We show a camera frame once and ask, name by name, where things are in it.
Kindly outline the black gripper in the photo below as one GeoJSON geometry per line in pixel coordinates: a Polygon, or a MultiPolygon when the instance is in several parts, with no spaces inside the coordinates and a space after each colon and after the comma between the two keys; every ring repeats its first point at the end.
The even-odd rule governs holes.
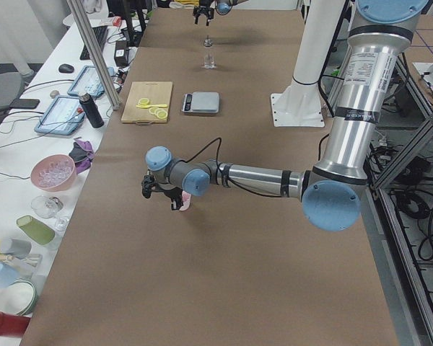
{"type": "Polygon", "coordinates": [[[214,18],[214,10],[211,8],[211,0],[199,0],[197,9],[193,10],[194,24],[198,24],[201,14],[206,16],[206,26],[209,26],[210,21],[214,18]]]}
{"type": "MultiPolygon", "coordinates": [[[[141,181],[141,193],[146,199],[149,199],[153,193],[162,193],[167,197],[170,197],[171,190],[161,188],[152,174],[146,174],[141,181]]],[[[173,195],[170,197],[170,208],[172,211],[180,210],[182,207],[182,195],[173,195]]]]}

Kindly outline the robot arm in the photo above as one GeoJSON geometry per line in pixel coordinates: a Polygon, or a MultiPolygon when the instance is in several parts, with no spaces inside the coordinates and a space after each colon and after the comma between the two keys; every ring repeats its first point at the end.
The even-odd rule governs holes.
{"type": "Polygon", "coordinates": [[[199,18],[205,16],[206,26],[209,26],[215,14],[224,16],[240,3],[242,1],[238,0],[199,0],[198,5],[193,8],[194,24],[197,25],[199,18]]]}
{"type": "MultiPolygon", "coordinates": [[[[323,156],[311,170],[263,169],[212,159],[195,163],[175,158],[168,148],[147,151],[148,171],[141,187],[149,198],[161,192],[172,208],[183,194],[203,195],[209,185],[239,187],[268,198],[296,198],[309,222],[326,231],[342,231],[358,219],[367,183],[364,171],[372,135],[397,57],[407,49],[428,1],[356,1],[348,37],[344,81],[323,156]]],[[[318,87],[346,1],[313,1],[305,23],[291,84],[273,94],[272,115],[281,126],[314,126],[321,120],[318,87]]]]}

